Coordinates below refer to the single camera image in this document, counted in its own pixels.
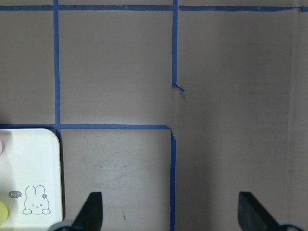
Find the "yellow object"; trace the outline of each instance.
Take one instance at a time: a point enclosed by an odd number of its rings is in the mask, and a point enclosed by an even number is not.
[[[9,216],[9,211],[6,205],[0,201],[0,226],[6,221]]]

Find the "bunny drawing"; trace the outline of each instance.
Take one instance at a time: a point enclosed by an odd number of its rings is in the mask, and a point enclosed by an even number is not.
[[[41,185],[26,188],[25,209],[23,214],[49,214],[49,201],[45,194],[45,188]]]

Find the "vertical blue tape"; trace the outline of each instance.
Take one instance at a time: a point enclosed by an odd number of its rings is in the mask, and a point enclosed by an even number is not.
[[[176,175],[176,140],[171,131],[171,166],[170,166],[170,231],[175,231],[175,175]]]
[[[178,0],[173,0],[172,6],[172,86],[180,91],[185,90],[177,84],[178,68]]]
[[[54,45],[54,94],[55,94],[55,129],[61,139],[60,112],[60,56],[59,56],[59,2],[53,0],[53,45]]]

